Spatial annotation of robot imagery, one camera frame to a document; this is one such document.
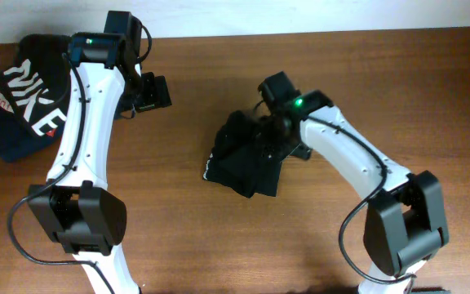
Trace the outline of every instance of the table surface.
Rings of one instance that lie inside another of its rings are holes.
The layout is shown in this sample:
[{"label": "table surface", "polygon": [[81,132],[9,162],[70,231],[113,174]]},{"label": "table surface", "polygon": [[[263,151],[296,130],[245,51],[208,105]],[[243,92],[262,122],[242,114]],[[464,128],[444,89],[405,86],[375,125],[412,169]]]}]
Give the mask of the table surface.
[{"label": "table surface", "polygon": [[[0,70],[14,48],[0,46]],[[416,286],[470,293],[470,29],[157,39],[144,67],[166,76],[173,106],[114,122],[108,156],[109,191],[128,209],[124,252],[143,292],[322,293],[360,282],[337,245],[359,199],[318,154],[285,161],[276,198],[202,180],[228,115],[252,107],[257,86],[284,70],[300,90],[324,91],[385,154],[437,175],[450,243]],[[92,293],[80,267],[35,265],[6,232],[7,211],[44,182],[58,146],[0,159],[0,293]],[[366,270],[364,220],[352,222],[346,244]],[[15,224],[35,256],[67,257],[28,208]]]}]

